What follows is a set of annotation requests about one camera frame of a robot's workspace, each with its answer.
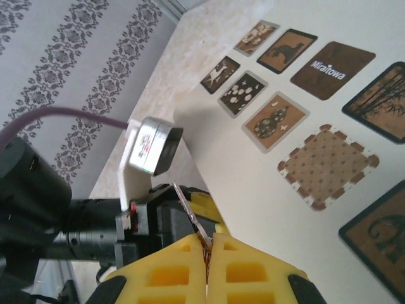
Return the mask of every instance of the brown card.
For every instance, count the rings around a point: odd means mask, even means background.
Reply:
[[[214,94],[239,67],[240,64],[226,56],[205,76],[201,85],[210,94]]]
[[[244,130],[263,152],[268,152],[301,123],[308,113],[287,96],[277,92],[247,121]]]
[[[405,143],[405,63],[386,69],[343,112],[398,144]]]
[[[245,74],[225,92],[219,103],[231,117],[239,113],[267,86],[267,83],[250,71]]]
[[[316,39],[317,36],[290,29],[259,57],[258,63],[280,74]]]
[[[269,38],[279,26],[261,20],[245,37],[235,46],[235,49],[243,55],[252,55],[264,41]]]
[[[375,54],[338,42],[327,44],[292,78],[291,82],[321,100],[332,97],[361,71]]]
[[[331,125],[323,125],[278,164],[315,210],[323,210],[379,164],[377,156]]]
[[[341,238],[405,303],[405,180],[340,229]]]

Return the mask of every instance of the dog illustration card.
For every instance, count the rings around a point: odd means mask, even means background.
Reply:
[[[226,56],[205,76],[201,85],[210,94],[214,94],[239,67],[240,64]]]
[[[309,114],[307,110],[278,92],[243,127],[263,152],[269,152]]]
[[[405,143],[405,63],[386,69],[343,112],[398,144]]]
[[[378,157],[331,125],[322,125],[278,164],[314,210],[324,210],[378,166]]]
[[[405,303],[405,180],[340,229],[341,238]]]
[[[261,20],[245,37],[243,37],[241,41],[238,42],[235,49],[245,56],[250,56],[278,28],[279,26],[276,24]]]
[[[258,96],[267,83],[250,71],[235,82],[220,98],[219,103],[231,117],[236,117]]]
[[[317,36],[290,29],[260,56],[258,63],[281,74],[315,40]]]
[[[374,57],[374,53],[331,42],[309,60],[291,82],[320,100],[327,100]]]

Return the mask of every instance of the black cable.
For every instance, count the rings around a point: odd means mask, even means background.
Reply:
[[[97,285],[100,285],[100,279],[107,272],[107,270],[110,268],[110,266],[102,266],[99,271],[97,271],[96,274],[96,283]]]
[[[20,117],[14,119],[2,130],[0,130],[0,153],[2,153],[6,146],[17,136],[19,131],[24,129],[31,122],[40,119],[41,117],[61,115],[61,116],[73,116],[79,118],[86,118],[102,124],[111,125],[113,127],[126,130],[128,123],[121,122],[116,119],[96,115],[89,112],[84,112],[71,108],[64,108],[59,106],[45,106],[30,112],[24,113]]]
[[[58,299],[51,298],[50,296],[42,296],[41,294],[32,294],[32,295],[30,295],[30,297],[33,299],[36,299],[36,300],[43,301],[45,303],[49,303],[49,304],[61,304],[62,303]]]

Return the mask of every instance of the card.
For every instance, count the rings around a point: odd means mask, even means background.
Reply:
[[[309,60],[291,82],[320,100],[327,100],[374,57],[371,52],[331,42]]]
[[[261,20],[252,30],[235,46],[235,50],[245,56],[252,55],[264,41],[269,38],[279,25]]]
[[[350,100],[343,112],[387,139],[405,143],[405,63],[391,65]]]
[[[405,180],[340,229],[341,238],[405,303]]]
[[[312,209],[324,210],[379,163],[358,142],[322,125],[278,164],[278,170]]]
[[[317,36],[290,29],[260,56],[258,63],[281,74],[316,39]]]
[[[236,117],[258,96],[267,83],[250,71],[235,82],[219,102],[231,117]]]
[[[240,64],[226,56],[205,76],[201,85],[210,94],[214,94],[239,67]]]
[[[263,152],[269,152],[309,114],[299,104],[277,92],[245,124],[244,131]]]

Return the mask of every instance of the damask wallpaper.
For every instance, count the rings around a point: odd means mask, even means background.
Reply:
[[[175,24],[151,0],[0,0],[0,122],[43,106],[127,120]],[[20,136],[86,197],[120,130],[45,118]]]

